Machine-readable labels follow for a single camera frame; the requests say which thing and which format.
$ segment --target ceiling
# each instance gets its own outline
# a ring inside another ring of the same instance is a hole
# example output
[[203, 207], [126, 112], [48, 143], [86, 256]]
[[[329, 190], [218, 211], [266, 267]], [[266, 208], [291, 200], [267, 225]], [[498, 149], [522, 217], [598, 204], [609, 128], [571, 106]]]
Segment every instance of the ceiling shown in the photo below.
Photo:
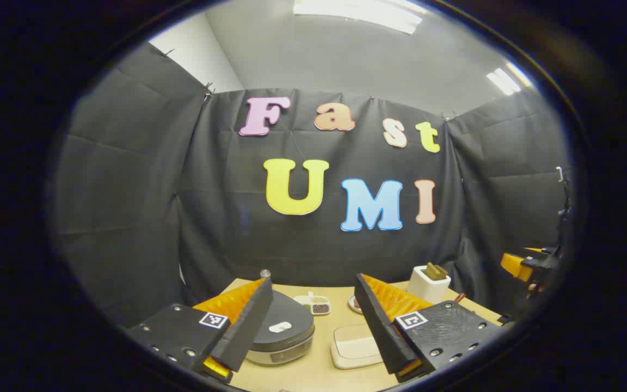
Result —
[[364, 21], [293, 14], [294, 0], [231, 0], [207, 11], [246, 89], [371, 94], [453, 117], [503, 94], [506, 60], [463, 25], [423, 15], [412, 35]]

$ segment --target foam letter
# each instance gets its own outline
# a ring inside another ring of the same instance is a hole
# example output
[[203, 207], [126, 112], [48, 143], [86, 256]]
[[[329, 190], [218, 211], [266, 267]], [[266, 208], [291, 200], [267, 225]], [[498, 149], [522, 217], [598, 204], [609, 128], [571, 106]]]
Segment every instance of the foam letter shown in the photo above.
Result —
[[238, 132], [241, 136], [264, 136], [269, 134], [269, 127], [264, 125], [265, 119], [275, 124], [279, 119], [279, 107], [287, 109], [292, 104], [289, 97], [252, 97], [247, 100], [248, 109], [246, 125]]
[[433, 136], [437, 136], [437, 130], [434, 129], [429, 122], [421, 122], [415, 126], [415, 129], [420, 131], [420, 141], [427, 151], [431, 153], [438, 153], [440, 151], [440, 145], [435, 144], [435, 141], [432, 139]]
[[304, 161], [304, 169], [309, 171], [309, 194], [301, 200], [289, 197], [289, 171], [296, 164], [291, 159], [268, 159], [263, 163], [268, 171], [266, 199], [269, 206], [285, 215], [306, 215], [314, 212], [323, 201], [323, 172], [328, 162], [310, 159]]
[[436, 219], [432, 208], [432, 189], [435, 188], [435, 183], [430, 180], [417, 180], [415, 181], [415, 188], [420, 192], [418, 196], [420, 206], [417, 208], [415, 221], [420, 223], [420, 225], [433, 223]]
[[340, 131], [350, 131], [355, 127], [350, 108], [341, 103], [324, 103], [316, 108], [320, 113], [313, 120], [313, 124], [321, 131], [339, 129]]
[[379, 214], [383, 214], [379, 222], [379, 229], [398, 230], [403, 227], [398, 214], [398, 195], [403, 189], [402, 183], [384, 181], [375, 199], [371, 198], [369, 188], [366, 187], [363, 180], [346, 179], [343, 181], [343, 188], [348, 191], [347, 216], [345, 222], [340, 225], [343, 231], [361, 230], [360, 213], [370, 230], [374, 228]]
[[394, 119], [384, 119], [381, 122], [381, 125], [384, 127], [384, 139], [386, 139], [386, 143], [390, 144], [394, 147], [405, 147], [408, 144], [408, 138], [405, 137], [405, 128], [400, 121]]

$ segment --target white wall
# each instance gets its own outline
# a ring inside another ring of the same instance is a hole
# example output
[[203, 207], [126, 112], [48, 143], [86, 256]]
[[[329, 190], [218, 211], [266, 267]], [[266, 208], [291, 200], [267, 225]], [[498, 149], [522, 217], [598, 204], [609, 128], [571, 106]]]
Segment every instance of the white wall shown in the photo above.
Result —
[[149, 42], [164, 53], [175, 49], [169, 57], [202, 84], [212, 82], [210, 89], [218, 93], [243, 89], [204, 13], [173, 25]]

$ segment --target black backdrop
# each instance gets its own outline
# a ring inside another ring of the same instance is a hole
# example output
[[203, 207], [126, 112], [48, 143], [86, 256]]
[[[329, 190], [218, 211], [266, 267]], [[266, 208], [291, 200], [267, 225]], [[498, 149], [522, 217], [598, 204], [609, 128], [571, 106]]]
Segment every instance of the black backdrop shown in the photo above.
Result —
[[[351, 285], [358, 272], [406, 280], [428, 261], [451, 287], [508, 313], [523, 288], [499, 268], [502, 252], [555, 242], [565, 165], [557, 117], [535, 94], [491, 102], [455, 119], [383, 99], [261, 89], [214, 94], [150, 44], [137, 48], [82, 97], [57, 172], [59, 245], [92, 299], [112, 320], [139, 322], [161, 306], [216, 295], [233, 278], [269, 268], [276, 283]], [[289, 109], [264, 137], [237, 134], [252, 96], [288, 96]], [[319, 131], [316, 107], [348, 105], [351, 131]], [[403, 123], [408, 146], [383, 139], [381, 121]], [[415, 124], [439, 131], [438, 154]], [[296, 162], [290, 192], [308, 188], [306, 159], [324, 159], [323, 203], [284, 216], [266, 203], [269, 158]], [[403, 183], [403, 228], [343, 232], [341, 181], [372, 194]], [[437, 220], [415, 223], [415, 180], [431, 179]], [[179, 277], [179, 265], [186, 285]]]

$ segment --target pink letter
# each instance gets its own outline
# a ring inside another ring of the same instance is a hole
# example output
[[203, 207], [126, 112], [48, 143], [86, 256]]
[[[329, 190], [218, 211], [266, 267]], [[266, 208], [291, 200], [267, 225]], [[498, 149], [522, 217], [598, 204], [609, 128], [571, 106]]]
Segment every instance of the pink letter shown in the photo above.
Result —
[[252, 97], [247, 100], [251, 108], [248, 109], [246, 125], [238, 132], [241, 136], [264, 136], [269, 133], [269, 127], [263, 123], [265, 119], [275, 124], [279, 119], [279, 107], [287, 109], [291, 105], [289, 97]]
[[435, 183], [430, 180], [417, 180], [415, 181], [415, 187], [420, 191], [420, 206], [415, 221], [420, 223], [420, 225], [433, 223], [435, 221], [435, 213], [432, 211], [432, 189], [435, 188]]

